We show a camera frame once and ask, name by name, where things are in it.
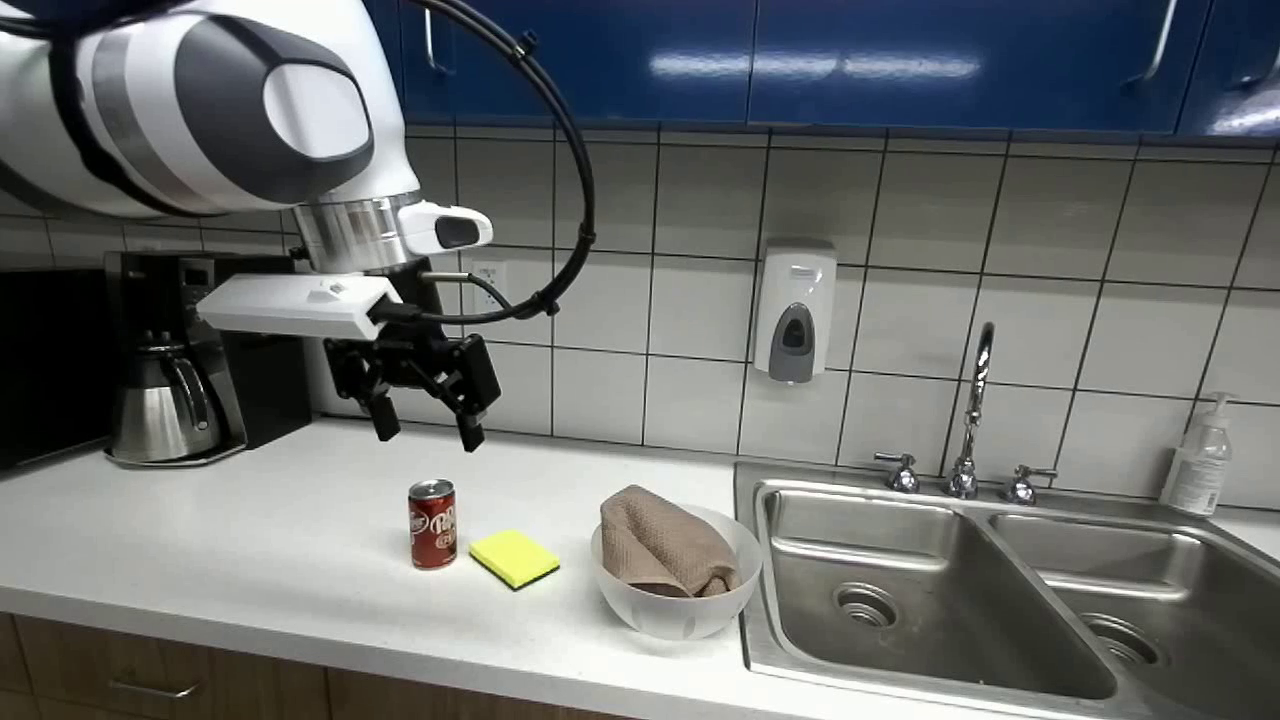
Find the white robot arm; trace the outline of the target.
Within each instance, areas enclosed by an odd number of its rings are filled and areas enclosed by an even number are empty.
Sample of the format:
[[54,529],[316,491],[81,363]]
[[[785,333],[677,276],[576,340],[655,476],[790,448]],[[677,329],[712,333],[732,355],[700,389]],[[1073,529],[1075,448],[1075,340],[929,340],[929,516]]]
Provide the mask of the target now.
[[6,10],[0,185],[49,213],[125,220],[288,213],[295,273],[236,273],[196,314],[312,335],[382,435],[421,389],[479,444],[501,396],[485,340],[421,300],[423,258],[479,246],[492,220],[442,204],[365,0],[156,0],[97,21]]

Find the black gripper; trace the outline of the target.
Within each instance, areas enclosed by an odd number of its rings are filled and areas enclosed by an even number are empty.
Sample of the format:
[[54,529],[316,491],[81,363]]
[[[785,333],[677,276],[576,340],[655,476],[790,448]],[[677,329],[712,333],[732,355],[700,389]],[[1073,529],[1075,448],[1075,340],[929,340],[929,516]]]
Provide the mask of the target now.
[[[442,402],[492,402],[501,381],[479,335],[447,335],[438,320],[392,300],[378,304],[374,340],[330,340],[325,355],[342,396],[362,398],[378,441],[402,432],[395,402],[387,389],[423,389]],[[464,453],[485,444],[479,410],[461,407],[457,432]]]

